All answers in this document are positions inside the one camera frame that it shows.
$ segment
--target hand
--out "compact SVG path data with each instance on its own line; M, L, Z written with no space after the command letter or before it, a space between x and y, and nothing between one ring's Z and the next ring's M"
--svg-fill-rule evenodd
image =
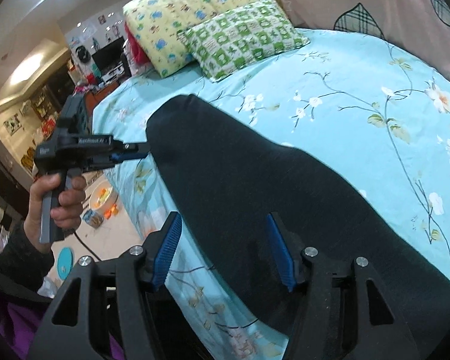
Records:
M82 176L75 177L72 180L72 189L63 191L58 196L61 207L56 207L50 212L50 217L58 227L77 229L80 226L86 184ZM52 245L39 242L42 225L42 199L47 192L54 190L59 185L60 175L45 175L39 178L30 188L28 215L23 224L23 229L31 244L44 254L50 251Z

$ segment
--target purple fabric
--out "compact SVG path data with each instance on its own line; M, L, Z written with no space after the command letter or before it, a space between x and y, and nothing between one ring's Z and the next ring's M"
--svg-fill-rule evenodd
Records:
M0 297L0 334L22 360L27 356L46 309L46 304L35 304L32 310ZM125 360L123 350L112 336L110 348L114 359Z

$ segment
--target door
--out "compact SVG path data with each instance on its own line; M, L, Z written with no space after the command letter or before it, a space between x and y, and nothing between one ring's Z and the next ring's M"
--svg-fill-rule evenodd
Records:
M24 218L28 213L30 195L0 161L0 196Z

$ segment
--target blue floral bedsheet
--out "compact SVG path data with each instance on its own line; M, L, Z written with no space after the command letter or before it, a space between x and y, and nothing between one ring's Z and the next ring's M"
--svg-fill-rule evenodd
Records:
M195 93L341 174L450 279L450 82L384 40L304 32L309 45L220 83L204 78L196 64L166 79L136 76L96 108L94 132L144 140L147 120L160 105ZM152 156L106 175L142 237L176 209ZM248 311L186 226L166 285L216 359L282 357L287 337Z

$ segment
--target dark jacket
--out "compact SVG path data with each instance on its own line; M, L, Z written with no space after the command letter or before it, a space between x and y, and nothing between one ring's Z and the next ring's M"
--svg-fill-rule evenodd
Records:
M35 249L20 224L0 254L0 296L30 308L37 304L46 306L51 299L41 297L36 291L54 262L52 252L42 254ZM0 334L0 360L9 359L18 357Z

